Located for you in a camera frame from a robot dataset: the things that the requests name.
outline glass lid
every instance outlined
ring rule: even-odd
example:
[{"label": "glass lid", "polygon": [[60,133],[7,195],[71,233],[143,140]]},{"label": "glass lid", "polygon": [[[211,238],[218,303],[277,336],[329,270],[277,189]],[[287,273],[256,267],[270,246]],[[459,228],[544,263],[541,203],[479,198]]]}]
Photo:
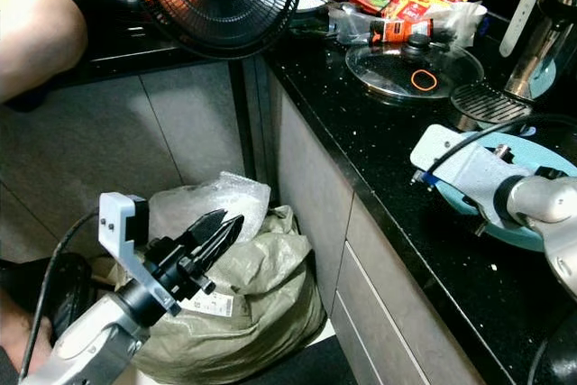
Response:
[{"label": "glass lid", "polygon": [[360,81],[395,102],[447,98],[455,87],[484,76],[468,51],[432,43],[425,35],[411,35],[403,43],[353,46],[345,61]]}]

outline speckled countertop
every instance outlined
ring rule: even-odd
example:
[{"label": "speckled countertop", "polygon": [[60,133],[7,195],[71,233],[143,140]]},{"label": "speckled countertop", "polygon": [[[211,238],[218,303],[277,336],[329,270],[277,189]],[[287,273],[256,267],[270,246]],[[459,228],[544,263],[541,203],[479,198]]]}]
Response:
[{"label": "speckled countertop", "polygon": [[[477,238],[438,193],[409,185],[418,138],[432,123],[450,126],[446,103],[382,104],[333,41],[285,40],[266,58],[485,381],[527,384],[539,346],[576,305],[543,254]],[[556,150],[575,139],[555,136]],[[565,383],[545,376],[535,383]]]}]

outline person's foot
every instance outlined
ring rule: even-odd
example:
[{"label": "person's foot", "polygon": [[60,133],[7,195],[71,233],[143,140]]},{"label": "person's foot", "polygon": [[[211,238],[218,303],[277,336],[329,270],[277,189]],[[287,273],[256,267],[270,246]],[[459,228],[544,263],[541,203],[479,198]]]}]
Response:
[{"label": "person's foot", "polygon": [[28,90],[19,96],[16,96],[5,102],[5,106],[11,108],[15,112],[30,113],[42,105],[48,92],[50,85],[44,83],[34,89]]},{"label": "person's foot", "polygon": [[[17,371],[22,368],[24,352],[28,344],[32,328],[32,316],[16,305],[4,293],[0,293],[0,345],[6,351],[8,358]],[[52,348],[50,335],[52,326],[50,321],[43,317],[40,331],[32,353],[29,373],[37,371],[48,359]]]}]

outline orange rubber band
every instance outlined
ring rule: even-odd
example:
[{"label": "orange rubber band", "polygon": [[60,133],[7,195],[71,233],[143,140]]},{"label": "orange rubber band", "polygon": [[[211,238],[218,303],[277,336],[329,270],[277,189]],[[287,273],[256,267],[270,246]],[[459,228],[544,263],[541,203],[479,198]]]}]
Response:
[{"label": "orange rubber band", "polygon": [[[432,86],[429,86],[429,87],[421,87],[421,86],[419,86],[417,83],[415,83],[415,76],[416,76],[418,73],[427,74],[430,78],[433,79],[433,85],[432,85]],[[427,71],[426,69],[418,69],[418,70],[416,70],[416,71],[413,73],[413,75],[411,76],[411,83],[413,84],[414,87],[416,87],[418,90],[422,90],[423,92],[428,92],[429,90],[434,89],[434,88],[436,87],[436,85],[438,85],[438,81],[437,81],[436,77],[435,77],[432,73],[430,73],[429,71]]]}]

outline white plate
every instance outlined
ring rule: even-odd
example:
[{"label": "white plate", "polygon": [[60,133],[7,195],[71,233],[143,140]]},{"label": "white plate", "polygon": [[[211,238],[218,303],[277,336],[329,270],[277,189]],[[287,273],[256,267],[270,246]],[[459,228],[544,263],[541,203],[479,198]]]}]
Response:
[{"label": "white plate", "polygon": [[320,8],[325,3],[326,2],[322,0],[298,0],[297,12],[307,13],[310,11],[315,11],[317,8]]}]

